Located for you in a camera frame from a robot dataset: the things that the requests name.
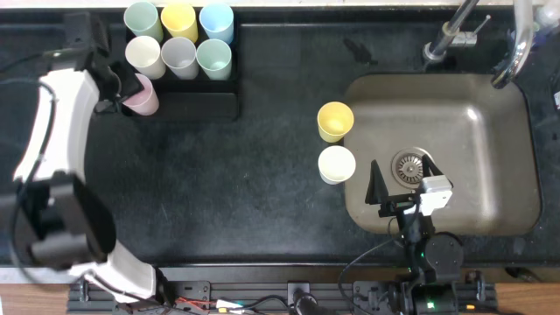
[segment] sink drain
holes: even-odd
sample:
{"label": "sink drain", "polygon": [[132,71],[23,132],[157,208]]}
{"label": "sink drain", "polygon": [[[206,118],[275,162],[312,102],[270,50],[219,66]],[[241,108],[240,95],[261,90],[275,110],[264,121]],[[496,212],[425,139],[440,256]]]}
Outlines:
{"label": "sink drain", "polygon": [[420,148],[407,148],[395,154],[391,163],[391,171],[397,183],[405,188],[418,187],[424,177],[422,168],[424,154],[428,154],[428,152]]}

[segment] white wall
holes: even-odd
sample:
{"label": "white wall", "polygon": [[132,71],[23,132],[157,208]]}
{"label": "white wall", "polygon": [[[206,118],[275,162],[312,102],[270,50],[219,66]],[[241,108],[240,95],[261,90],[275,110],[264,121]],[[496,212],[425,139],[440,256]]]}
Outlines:
{"label": "white wall", "polygon": [[[0,8],[103,8],[127,7],[138,0],[0,0]],[[510,5],[513,0],[480,0],[479,5]],[[546,0],[533,0],[534,5]],[[165,6],[179,0],[151,0],[157,6]],[[216,0],[185,0],[193,6],[216,2]],[[340,5],[403,5],[439,6],[459,5],[463,0],[224,0],[232,6],[340,6]]]}

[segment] stainless steel sink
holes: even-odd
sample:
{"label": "stainless steel sink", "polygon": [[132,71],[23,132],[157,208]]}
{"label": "stainless steel sink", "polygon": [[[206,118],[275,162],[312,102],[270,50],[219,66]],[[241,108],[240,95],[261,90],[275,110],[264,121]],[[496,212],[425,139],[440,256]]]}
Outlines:
{"label": "stainless steel sink", "polygon": [[438,231],[521,235],[536,224],[541,205],[525,99],[514,84],[494,89],[491,78],[384,74],[352,83],[346,103],[355,122],[344,145],[357,165],[345,191],[360,227],[387,233],[389,222],[364,203],[371,161],[389,194],[406,193],[421,179],[417,157],[425,152],[454,184],[447,207],[432,215]]}

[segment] wooden surface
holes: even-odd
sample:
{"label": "wooden surface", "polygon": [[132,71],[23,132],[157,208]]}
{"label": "wooden surface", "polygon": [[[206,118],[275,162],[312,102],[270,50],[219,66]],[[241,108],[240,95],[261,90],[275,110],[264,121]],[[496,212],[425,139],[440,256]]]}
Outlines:
{"label": "wooden surface", "polygon": [[[560,314],[560,283],[500,283],[496,287],[503,312]],[[62,315],[66,313],[67,287],[0,284],[0,298],[3,315]]]}

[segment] faucet handle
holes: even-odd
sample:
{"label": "faucet handle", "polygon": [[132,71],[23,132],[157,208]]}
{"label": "faucet handle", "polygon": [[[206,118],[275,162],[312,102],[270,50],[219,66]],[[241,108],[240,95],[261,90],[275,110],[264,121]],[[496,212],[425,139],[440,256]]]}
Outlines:
{"label": "faucet handle", "polygon": [[451,42],[450,47],[474,47],[478,39],[476,34],[480,32],[491,18],[490,15],[487,15],[484,21],[482,21],[474,31],[460,31]]}

